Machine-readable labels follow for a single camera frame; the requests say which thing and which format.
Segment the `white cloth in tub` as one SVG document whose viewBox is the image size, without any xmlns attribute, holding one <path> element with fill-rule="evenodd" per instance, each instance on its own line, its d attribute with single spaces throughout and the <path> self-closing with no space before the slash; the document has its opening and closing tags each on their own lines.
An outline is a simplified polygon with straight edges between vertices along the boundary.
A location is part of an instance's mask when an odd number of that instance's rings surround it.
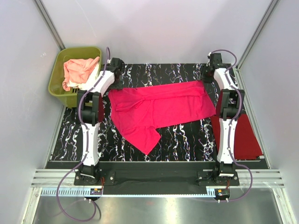
<svg viewBox="0 0 299 224">
<path fill-rule="evenodd" d="M 95 82 L 96 82 L 96 80 L 97 80 L 97 77 L 98 77 L 98 71 L 99 71 L 99 70 L 100 70 L 100 64 L 98 63 L 98 64 L 95 66 L 95 68 L 93 69 L 93 71 L 91 72 L 91 74 L 90 74 L 88 80 L 86 81 L 86 83 L 79 84 L 79 85 L 78 85 L 78 88 L 79 88 L 80 90 L 85 90 L 85 91 L 91 89 L 91 88 L 94 86 L 94 84 L 95 84 Z"/>
</svg>

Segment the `dark red folded t shirt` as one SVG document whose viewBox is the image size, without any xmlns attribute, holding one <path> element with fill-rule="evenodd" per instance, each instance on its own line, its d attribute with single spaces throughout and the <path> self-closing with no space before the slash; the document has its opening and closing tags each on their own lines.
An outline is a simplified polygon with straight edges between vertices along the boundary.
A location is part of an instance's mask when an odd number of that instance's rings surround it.
<svg viewBox="0 0 299 224">
<path fill-rule="evenodd" d="M 247 114 L 237 121 L 235 130 L 234 157 L 236 160 L 255 160 L 262 156 L 262 150 L 252 130 Z"/>
</svg>

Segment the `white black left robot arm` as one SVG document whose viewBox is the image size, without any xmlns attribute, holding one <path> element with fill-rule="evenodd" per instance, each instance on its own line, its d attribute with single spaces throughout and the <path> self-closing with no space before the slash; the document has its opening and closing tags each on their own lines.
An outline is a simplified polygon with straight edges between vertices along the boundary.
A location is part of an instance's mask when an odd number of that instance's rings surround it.
<svg viewBox="0 0 299 224">
<path fill-rule="evenodd" d="M 98 131 L 104 118 L 103 96 L 107 90 L 119 89 L 125 63 L 119 58 L 108 59 L 97 65 L 87 82 L 77 93 L 77 115 L 83 134 L 83 155 L 77 168 L 77 178 L 85 178 L 91 184 L 101 179 L 98 155 Z"/>
</svg>

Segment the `bright pink t shirt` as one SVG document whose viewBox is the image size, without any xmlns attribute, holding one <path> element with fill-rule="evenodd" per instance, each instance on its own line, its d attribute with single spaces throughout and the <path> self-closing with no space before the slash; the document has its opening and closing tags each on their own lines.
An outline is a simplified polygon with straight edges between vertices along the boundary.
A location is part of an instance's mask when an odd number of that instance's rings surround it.
<svg viewBox="0 0 299 224">
<path fill-rule="evenodd" d="M 216 114 L 201 81 L 110 90 L 111 119 L 125 140 L 148 155 L 161 136 L 158 128 Z"/>
</svg>

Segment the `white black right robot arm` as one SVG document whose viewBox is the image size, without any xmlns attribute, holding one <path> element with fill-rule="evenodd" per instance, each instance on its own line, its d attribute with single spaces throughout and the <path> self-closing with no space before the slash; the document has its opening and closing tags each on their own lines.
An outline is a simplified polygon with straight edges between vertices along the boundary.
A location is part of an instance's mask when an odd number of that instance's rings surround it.
<svg viewBox="0 0 299 224">
<path fill-rule="evenodd" d="M 235 177 L 235 129 L 237 121 L 241 116 L 244 101 L 244 90 L 240 90 L 230 76 L 230 70 L 235 63 L 229 67 L 222 61 L 221 52 L 230 53 L 237 62 L 234 53 L 225 49 L 210 52 L 207 56 L 208 62 L 203 66 L 201 74 L 205 83 L 216 82 L 220 89 L 216 105 L 216 115 L 220 124 L 220 143 L 216 164 L 212 171 L 213 182 L 223 185 Z"/>
</svg>

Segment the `peach pink cloth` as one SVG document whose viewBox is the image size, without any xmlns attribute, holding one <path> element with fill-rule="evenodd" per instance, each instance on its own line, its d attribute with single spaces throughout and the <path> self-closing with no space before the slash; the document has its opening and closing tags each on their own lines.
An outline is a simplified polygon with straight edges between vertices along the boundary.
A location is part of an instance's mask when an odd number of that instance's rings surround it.
<svg viewBox="0 0 299 224">
<path fill-rule="evenodd" d="M 64 62 L 64 81 L 62 87 L 65 91 L 78 88 L 85 84 L 91 73 L 99 65 L 100 57 L 88 59 L 70 59 Z"/>
</svg>

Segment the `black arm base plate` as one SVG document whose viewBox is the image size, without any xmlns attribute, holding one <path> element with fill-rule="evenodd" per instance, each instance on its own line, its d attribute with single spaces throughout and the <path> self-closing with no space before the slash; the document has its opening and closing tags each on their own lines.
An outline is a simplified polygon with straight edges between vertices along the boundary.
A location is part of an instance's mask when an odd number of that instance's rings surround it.
<svg viewBox="0 0 299 224">
<path fill-rule="evenodd" d="M 75 185 L 103 186 L 106 195 L 199 195 L 205 187 L 239 185 L 235 165 L 214 161 L 100 162 L 75 173 Z"/>
</svg>

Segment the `olive green plastic tub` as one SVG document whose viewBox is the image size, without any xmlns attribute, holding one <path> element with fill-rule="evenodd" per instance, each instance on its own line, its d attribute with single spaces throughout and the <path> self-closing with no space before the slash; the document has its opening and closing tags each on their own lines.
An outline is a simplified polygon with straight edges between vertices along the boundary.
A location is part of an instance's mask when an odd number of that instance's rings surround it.
<svg viewBox="0 0 299 224">
<path fill-rule="evenodd" d="M 60 51 L 56 56 L 50 76 L 49 93 L 56 97 L 65 107 L 76 107 L 78 89 L 71 88 L 70 91 L 63 89 L 64 63 L 70 59 L 95 59 L 96 57 L 102 59 L 102 51 L 98 47 L 93 46 L 66 48 Z"/>
</svg>

